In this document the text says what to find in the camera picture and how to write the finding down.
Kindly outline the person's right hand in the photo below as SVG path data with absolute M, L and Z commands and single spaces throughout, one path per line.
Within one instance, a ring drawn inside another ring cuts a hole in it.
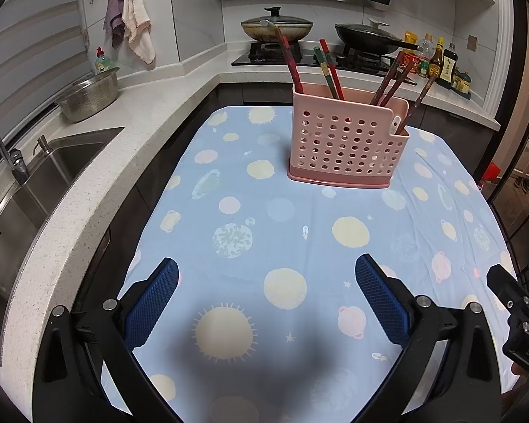
M 520 378 L 524 378 L 524 377 L 527 377 L 529 375 L 529 373 L 523 368 L 521 367 L 520 365 L 518 365 L 517 363 L 513 363 L 511 365 L 511 372 L 520 377 Z

